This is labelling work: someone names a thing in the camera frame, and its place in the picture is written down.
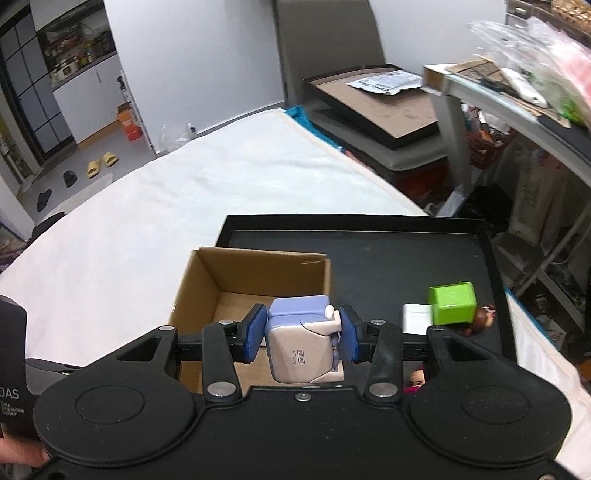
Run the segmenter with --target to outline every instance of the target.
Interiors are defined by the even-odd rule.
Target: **green box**
[[[433,325],[471,323],[476,313],[476,294],[470,282],[429,287]]]

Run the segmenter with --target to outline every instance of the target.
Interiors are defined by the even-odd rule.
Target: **white tablecloth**
[[[27,356],[86,365],[167,323],[189,252],[214,245],[226,215],[263,213],[424,215],[281,111],[253,115],[116,181],[0,275],[0,294],[27,310]],[[573,409],[558,459],[591,478],[591,398],[509,304],[519,364],[558,386]]]

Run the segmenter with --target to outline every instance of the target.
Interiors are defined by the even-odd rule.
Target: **black tray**
[[[474,285],[497,321],[472,339],[517,361],[495,257],[481,220],[385,215],[233,215],[217,247],[324,253],[332,263],[331,301],[364,320],[401,325],[402,305],[425,303],[430,286]]]
[[[381,143],[382,145],[392,150],[405,147],[406,145],[410,145],[418,140],[427,138],[430,135],[439,132],[437,122],[434,121],[430,125],[425,125],[424,127],[421,127],[413,132],[409,132],[401,137],[393,137],[388,132],[383,130],[381,127],[373,123],[371,120],[363,116],[361,113],[345,105],[343,102],[333,97],[332,95],[329,95],[328,93],[322,91],[316,85],[316,82],[318,80],[327,79],[329,77],[342,75],[346,73],[357,74],[361,70],[367,70],[368,74],[370,74],[374,69],[390,69],[389,71],[394,71],[400,70],[400,67],[397,67],[396,65],[393,65],[391,63],[386,63],[382,65],[364,65],[344,70],[338,70],[336,72],[323,73],[322,75],[316,75],[304,79],[304,88],[309,93],[309,95],[315,96],[316,98],[322,100],[324,103],[329,105],[338,115],[341,115],[348,121],[351,121],[354,125],[364,130],[375,141]],[[366,93],[367,95],[377,95],[377,93]]]

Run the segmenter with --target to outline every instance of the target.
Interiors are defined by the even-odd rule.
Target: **gray chair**
[[[287,106],[303,105],[316,128],[394,185],[446,156],[439,133],[391,150],[304,87],[309,77],[385,63],[368,0],[276,0],[275,8]]]
[[[385,63],[368,0],[277,0],[276,9],[287,106],[309,99],[306,78]]]

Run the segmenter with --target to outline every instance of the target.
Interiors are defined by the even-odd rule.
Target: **finger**
[[[40,467],[48,460],[49,455],[39,442],[6,436],[0,438],[0,463],[18,463]]]

